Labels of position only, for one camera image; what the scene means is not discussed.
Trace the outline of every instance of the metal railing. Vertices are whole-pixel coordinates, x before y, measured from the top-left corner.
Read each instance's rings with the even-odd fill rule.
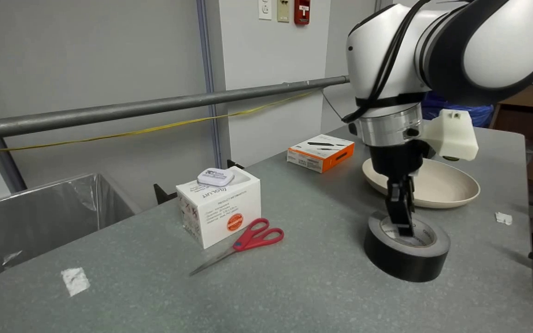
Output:
[[[26,116],[9,116],[9,118],[0,118],[0,136],[13,136],[13,134],[48,130],[48,129],[58,129],[58,127],[108,121],[108,119],[117,119],[117,118],[145,116],[145,114],[154,114],[154,112],[169,112],[169,110],[180,110],[180,108],[189,108],[189,106],[250,99],[250,97],[285,93],[285,92],[296,92],[296,90],[324,88],[330,84],[343,84],[343,82],[348,82],[346,75],[265,84],[265,86],[252,86],[252,88],[237,88],[237,90],[222,90],[222,92],[211,92],[211,93],[191,93],[191,95],[130,101],[130,103],[117,103],[117,105],[98,105],[98,106],[26,114]]]

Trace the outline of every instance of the white plate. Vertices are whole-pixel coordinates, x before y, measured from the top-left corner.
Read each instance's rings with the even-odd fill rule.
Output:
[[[372,158],[363,162],[367,180],[381,193],[387,192],[387,175],[374,169]],[[467,204],[481,192],[480,182],[467,171],[444,162],[424,158],[415,179],[415,204],[452,208]]]

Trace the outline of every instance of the gray wall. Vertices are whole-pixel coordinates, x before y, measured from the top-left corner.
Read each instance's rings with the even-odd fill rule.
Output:
[[[204,92],[193,0],[0,0],[0,116]],[[206,108],[8,138],[96,136],[204,116]],[[28,186],[102,171],[139,206],[213,164],[209,123],[15,153]]]
[[[346,75],[346,36],[357,21],[374,12],[374,5],[374,0],[332,0],[326,75]],[[350,84],[328,86],[326,95],[341,114],[356,110],[356,95]],[[322,130],[341,125],[337,112],[324,101]]]
[[[311,21],[304,27],[276,18],[259,19],[257,1],[211,1],[211,25],[219,25],[211,36],[220,40],[220,53],[213,56],[220,86],[243,88],[326,75],[330,0],[313,1]],[[256,101],[230,103],[228,108],[250,105]],[[320,132],[322,95],[230,119],[228,125],[232,156],[252,164]]]

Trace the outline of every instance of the black tape roll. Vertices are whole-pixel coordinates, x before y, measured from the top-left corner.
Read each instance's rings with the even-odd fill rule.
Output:
[[[450,236],[422,219],[413,219],[413,229],[415,236],[398,236],[391,217],[385,212],[374,212],[365,232],[365,253],[394,277],[431,280],[444,266]]]

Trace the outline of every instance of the white container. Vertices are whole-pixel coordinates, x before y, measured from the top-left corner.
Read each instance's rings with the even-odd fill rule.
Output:
[[[237,166],[230,169],[233,179],[226,186],[200,184],[196,179],[176,186],[183,223],[204,247],[261,216],[261,179]]]
[[[332,134],[317,134],[287,149],[287,160],[315,171],[328,171],[350,158],[356,151],[354,140]]]

